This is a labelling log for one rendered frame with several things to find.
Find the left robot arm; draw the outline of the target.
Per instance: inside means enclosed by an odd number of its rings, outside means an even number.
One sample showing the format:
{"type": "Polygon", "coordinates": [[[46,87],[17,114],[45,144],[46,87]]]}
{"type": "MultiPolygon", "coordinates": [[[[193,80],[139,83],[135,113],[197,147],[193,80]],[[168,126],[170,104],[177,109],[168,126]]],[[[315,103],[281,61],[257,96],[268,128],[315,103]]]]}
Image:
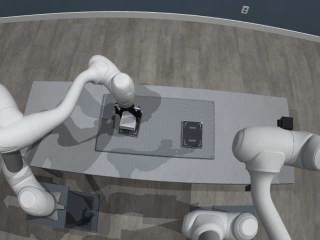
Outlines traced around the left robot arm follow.
{"type": "Polygon", "coordinates": [[[64,123],[73,113],[85,84],[104,85],[121,108],[129,108],[135,99],[131,77],[106,57],[94,55],[87,70],[80,73],[61,104],[51,110],[25,115],[8,89],[0,84],[0,154],[2,173],[17,196],[21,209],[34,217],[59,220],[62,193],[45,190],[36,180],[20,150],[34,144],[64,123]]]}

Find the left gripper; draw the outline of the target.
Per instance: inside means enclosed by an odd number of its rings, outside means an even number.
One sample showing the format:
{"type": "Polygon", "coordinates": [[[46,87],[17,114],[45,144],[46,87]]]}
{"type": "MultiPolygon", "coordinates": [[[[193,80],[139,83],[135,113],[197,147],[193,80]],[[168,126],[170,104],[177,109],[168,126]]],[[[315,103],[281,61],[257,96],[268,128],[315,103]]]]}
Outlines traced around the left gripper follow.
{"type": "Polygon", "coordinates": [[[136,122],[138,123],[138,120],[139,120],[139,118],[141,118],[142,117],[142,112],[141,112],[141,110],[140,110],[140,106],[138,106],[138,107],[135,107],[134,106],[134,103],[133,103],[133,105],[131,106],[131,107],[128,107],[128,108],[122,108],[122,107],[120,107],[120,110],[119,110],[119,105],[117,104],[117,103],[115,103],[115,105],[114,105],[114,108],[115,108],[115,114],[118,114],[119,116],[120,116],[120,119],[122,118],[122,114],[123,114],[123,112],[125,111],[125,112],[130,112],[131,114],[133,114],[134,116],[135,116],[135,119],[136,119],[136,122]]]}

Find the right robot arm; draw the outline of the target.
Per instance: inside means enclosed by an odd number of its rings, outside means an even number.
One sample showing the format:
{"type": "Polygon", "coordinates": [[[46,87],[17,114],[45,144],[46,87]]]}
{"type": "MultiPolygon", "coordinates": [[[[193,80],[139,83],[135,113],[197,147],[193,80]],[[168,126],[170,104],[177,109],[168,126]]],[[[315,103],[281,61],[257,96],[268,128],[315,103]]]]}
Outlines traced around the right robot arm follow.
{"type": "MultiPolygon", "coordinates": [[[[272,179],[283,165],[320,171],[320,136],[293,128],[293,117],[277,126],[250,126],[233,139],[233,155],[250,174],[252,202],[269,240],[292,240],[270,195],[272,179]]],[[[182,233],[191,240],[251,240],[258,221],[249,212],[195,210],[184,216],[182,233]]]]}

